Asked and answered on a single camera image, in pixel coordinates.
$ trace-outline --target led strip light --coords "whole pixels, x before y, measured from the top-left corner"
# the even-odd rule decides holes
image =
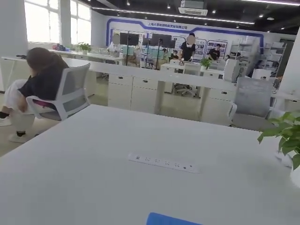
[[[244,21],[234,21],[234,20],[213,19],[213,18],[207,18],[207,17],[194,17],[194,16],[187,16],[187,15],[171,15],[171,14],[163,14],[163,13],[139,12],[139,11],[131,11],[131,10],[123,10],[123,9],[113,9],[113,8],[99,8],[99,7],[92,7],[92,9],[107,10],[107,11],[116,11],[116,12],[122,12],[122,13],[139,13],[139,14],[161,15],[161,16],[170,16],[170,17],[187,18],[187,19],[198,19],[198,20],[208,20],[208,21],[220,21],[220,22],[227,22],[227,23],[242,23],[242,24],[251,24],[251,25],[254,24],[254,22],[244,22]]]

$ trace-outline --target green plant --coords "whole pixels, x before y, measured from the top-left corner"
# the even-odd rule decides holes
[[[209,60],[209,59],[201,59],[200,60],[200,64],[202,66],[204,66],[206,69],[208,69],[208,67],[210,67],[211,60]]]
[[[88,52],[92,51],[92,48],[90,47],[90,45],[87,43],[84,43],[84,42],[80,42],[79,47],[83,51],[88,51]]]
[[[291,151],[295,151],[292,158],[293,169],[300,166],[300,117],[294,117],[291,112],[286,112],[282,117],[270,119],[276,127],[264,130],[258,137],[261,143],[264,137],[281,137],[278,151],[282,151],[284,155]]]

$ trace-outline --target white shelving unit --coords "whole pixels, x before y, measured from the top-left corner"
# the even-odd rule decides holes
[[[277,75],[278,68],[280,66],[282,56],[285,53],[285,44],[282,42],[266,43],[264,54],[262,55],[263,63],[260,66],[261,69],[271,70],[272,75]]]
[[[249,74],[249,72],[254,68],[258,56],[258,38],[254,38],[252,40],[242,39],[238,43],[233,43],[230,49],[230,58],[240,61],[240,77]]]

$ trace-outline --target white sneaker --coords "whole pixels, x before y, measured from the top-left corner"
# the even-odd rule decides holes
[[[0,127],[10,126],[11,122],[8,117],[0,119]]]
[[[8,136],[8,140],[10,142],[16,142],[16,143],[25,143],[27,141],[29,141],[29,137],[27,135],[23,135],[21,137],[19,137],[16,133],[12,134],[10,136]]]

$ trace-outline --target ceiling light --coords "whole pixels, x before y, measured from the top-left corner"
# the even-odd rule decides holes
[[[291,2],[282,2],[282,1],[268,1],[268,0],[242,0],[242,1],[260,2],[260,3],[268,3],[268,4],[279,4],[279,5],[287,5],[287,6],[300,6],[300,3],[291,3]]]
[[[150,13],[150,12],[140,12],[140,11],[131,11],[131,10],[120,10],[120,9],[114,9],[114,8],[92,7],[92,9],[107,10],[107,11],[119,11],[119,12],[123,12],[123,13],[140,13],[140,14],[146,14],[146,15],[172,16],[172,17],[176,17],[176,18],[188,18],[188,19],[208,20],[208,21],[220,21],[220,22],[228,22],[228,23],[242,23],[242,24],[251,24],[251,25],[254,24],[254,22],[213,19],[213,18],[207,18],[207,17],[194,17],[194,16],[187,16],[187,15],[171,15],[171,14],[163,14],[163,13]]]

